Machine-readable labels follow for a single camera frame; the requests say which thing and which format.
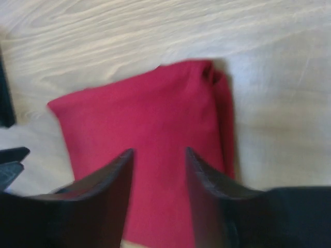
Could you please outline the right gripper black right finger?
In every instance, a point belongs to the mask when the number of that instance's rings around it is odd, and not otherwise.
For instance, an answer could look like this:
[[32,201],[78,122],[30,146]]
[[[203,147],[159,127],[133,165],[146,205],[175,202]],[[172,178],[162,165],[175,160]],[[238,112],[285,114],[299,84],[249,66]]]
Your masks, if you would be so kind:
[[196,247],[330,247],[330,187],[244,187],[186,150]]

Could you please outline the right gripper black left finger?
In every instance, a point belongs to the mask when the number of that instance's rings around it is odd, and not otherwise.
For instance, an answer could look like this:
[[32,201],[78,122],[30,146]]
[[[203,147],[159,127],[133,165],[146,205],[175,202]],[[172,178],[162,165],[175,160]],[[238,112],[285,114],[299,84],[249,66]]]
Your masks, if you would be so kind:
[[132,149],[53,193],[1,191],[1,247],[120,247],[129,205]]

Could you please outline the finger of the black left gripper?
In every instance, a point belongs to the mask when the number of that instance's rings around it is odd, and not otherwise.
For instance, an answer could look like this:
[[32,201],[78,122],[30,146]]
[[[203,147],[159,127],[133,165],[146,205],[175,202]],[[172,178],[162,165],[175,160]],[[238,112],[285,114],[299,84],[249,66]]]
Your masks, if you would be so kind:
[[29,153],[26,147],[1,150],[1,191],[5,191],[24,171],[22,161]]

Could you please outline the red t-shirt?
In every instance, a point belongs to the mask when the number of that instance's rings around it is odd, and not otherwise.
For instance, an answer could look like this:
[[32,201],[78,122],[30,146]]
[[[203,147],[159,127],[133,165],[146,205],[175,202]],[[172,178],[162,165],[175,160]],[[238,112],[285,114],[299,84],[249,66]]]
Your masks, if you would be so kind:
[[135,150],[125,239],[147,247],[194,247],[185,150],[234,177],[233,100],[210,60],[186,60],[48,103],[75,179]]

